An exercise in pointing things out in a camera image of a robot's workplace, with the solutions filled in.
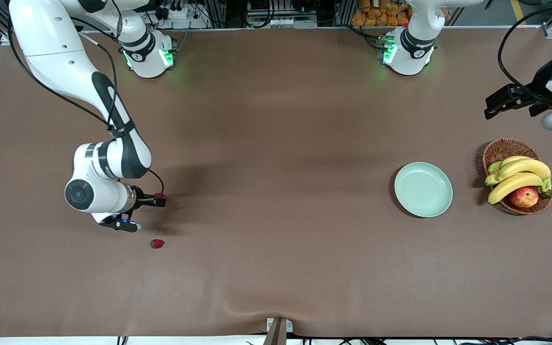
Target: plate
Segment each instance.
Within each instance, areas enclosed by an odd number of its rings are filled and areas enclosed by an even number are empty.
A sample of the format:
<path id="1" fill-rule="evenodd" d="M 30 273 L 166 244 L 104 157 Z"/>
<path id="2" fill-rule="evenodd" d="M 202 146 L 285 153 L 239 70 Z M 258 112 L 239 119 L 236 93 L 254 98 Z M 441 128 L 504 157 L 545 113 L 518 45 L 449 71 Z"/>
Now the plate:
<path id="1" fill-rule="evenodd" d="M 453 186 L 437 166 L 425 162 L 410 163 L 395 177 L 395 195 L 403 208 L 415 216 L 440 216 L 451 206 Z"/>

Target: basket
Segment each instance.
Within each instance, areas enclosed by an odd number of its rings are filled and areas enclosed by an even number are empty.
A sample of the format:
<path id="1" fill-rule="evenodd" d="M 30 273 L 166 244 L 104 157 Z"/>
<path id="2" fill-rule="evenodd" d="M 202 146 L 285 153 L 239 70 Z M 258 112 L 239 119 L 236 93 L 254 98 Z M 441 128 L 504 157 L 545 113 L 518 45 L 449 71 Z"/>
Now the basket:
<path id="1" fill-rule="evenodd" d="M 488 175 L 487 169 L 489 168 L 489 165 L 512 156 L 526 156 L 531 159 L 541 160 L 538 157 L 538 153 L 536 153 L 536 151 L 534 151 L 530 146 L 527 146 L 524 142 L 514 139 L 498 139 L 489 143 L 489 145 L 484 149 L 483 166 L 485 174 Z M 551 204 L 551 200 L 552 197 L 540 199 L 536 205 L 533 205 L 527 209 L 520 209 L 515 205 L 512 205 L 508 198 L 502 199 L 500 204 L 515 214 L 539 214 L 540 212 L 546 210 L 546 208 Z"/>

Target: brown table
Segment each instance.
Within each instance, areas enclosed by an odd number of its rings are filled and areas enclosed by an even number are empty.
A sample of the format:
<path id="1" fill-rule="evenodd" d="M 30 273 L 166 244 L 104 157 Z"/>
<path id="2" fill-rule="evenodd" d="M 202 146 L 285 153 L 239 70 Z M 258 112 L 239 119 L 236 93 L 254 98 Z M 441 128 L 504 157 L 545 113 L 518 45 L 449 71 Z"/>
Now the brown table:
<path id="1" fill-rule="evenodd" d="M 484 120 L 484 98 L 507 82 L 504 32 L 445 30 L 413 77 L 337 30 L 190 33 L 175 72 L 150 80 L 117 56 L 169 195 L 134 215 L 136 234 L 66 205 L 74 150 L 108 135 L 2 47 L 0 336 L 249 334 L 272 316 L 306 336 L 552 336 L 552 207 L 488 205 L 476 162 L 508 137 L 552 167 L 538 118 Z M 540 29 L 518 29 L 505 51 L 524 82 L 550 58 Z M 394 199 L 412 161 L 449 175 L 442 216 L 414 218 Z"/>

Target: yellow tape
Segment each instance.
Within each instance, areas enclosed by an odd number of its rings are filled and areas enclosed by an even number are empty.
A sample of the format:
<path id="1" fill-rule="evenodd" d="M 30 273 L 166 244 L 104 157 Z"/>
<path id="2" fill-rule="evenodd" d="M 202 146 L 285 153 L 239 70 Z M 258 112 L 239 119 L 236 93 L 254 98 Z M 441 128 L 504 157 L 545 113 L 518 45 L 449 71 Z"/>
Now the yellow tape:
<path id="1" fill-rule="evenodd" d="M 510 4 L 512 5 L 512 11 L 515 12 L 515 17 L 517 18 L 517 21 L 521 20 L 521 18 L 523 18 L 523 11 L 521 10 L 521 4 L 519 4 L 519 0 L 510 0 Z"/>

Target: red apple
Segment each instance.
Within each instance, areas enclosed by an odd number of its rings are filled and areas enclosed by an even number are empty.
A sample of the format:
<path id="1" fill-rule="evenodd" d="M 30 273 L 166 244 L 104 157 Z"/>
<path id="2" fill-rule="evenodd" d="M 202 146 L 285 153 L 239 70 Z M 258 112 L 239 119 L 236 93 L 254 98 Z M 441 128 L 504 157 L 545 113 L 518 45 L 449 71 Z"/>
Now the red apple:
<path id="1" fill-rule="evenodd" d="M 540 196 L 536 188 L 523 186 L 510 194 L 510 202 L 519 209 L 527 209 L 536 205 Z"/>

